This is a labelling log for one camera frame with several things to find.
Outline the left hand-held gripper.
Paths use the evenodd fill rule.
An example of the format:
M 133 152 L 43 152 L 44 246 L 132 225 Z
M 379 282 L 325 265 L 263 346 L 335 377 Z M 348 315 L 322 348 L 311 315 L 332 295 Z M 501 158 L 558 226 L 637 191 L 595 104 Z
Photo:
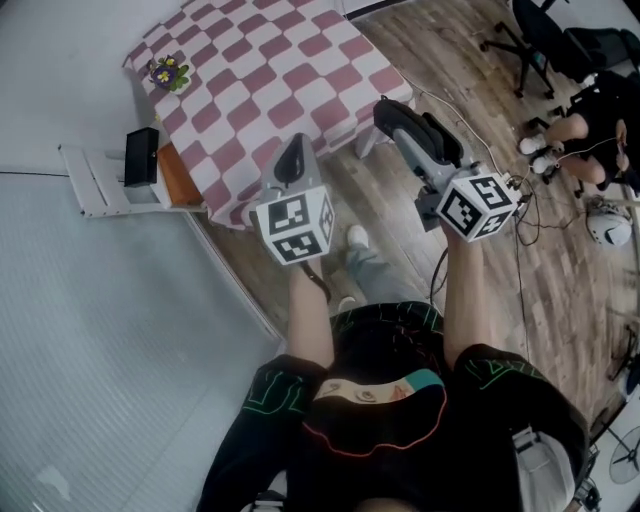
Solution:
M 309 136 L 297 133 L 275 151 L 255 212 L 262 240 L 280 264 L 329 253 L 335 212 Z

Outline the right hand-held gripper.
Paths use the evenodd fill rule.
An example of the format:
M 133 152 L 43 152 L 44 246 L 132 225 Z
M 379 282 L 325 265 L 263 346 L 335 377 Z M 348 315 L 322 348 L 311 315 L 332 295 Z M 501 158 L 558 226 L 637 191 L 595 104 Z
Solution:
M 509 177 L 474 160 L 468 144 L 448 130 L 416 132 L 414 114 L 388 98 L 373 107 L 375 127 L 423 183 L 414 205 L 424 230 L 444 223 L 467 242 L 498 233 L 521 206 L 521 192 Z

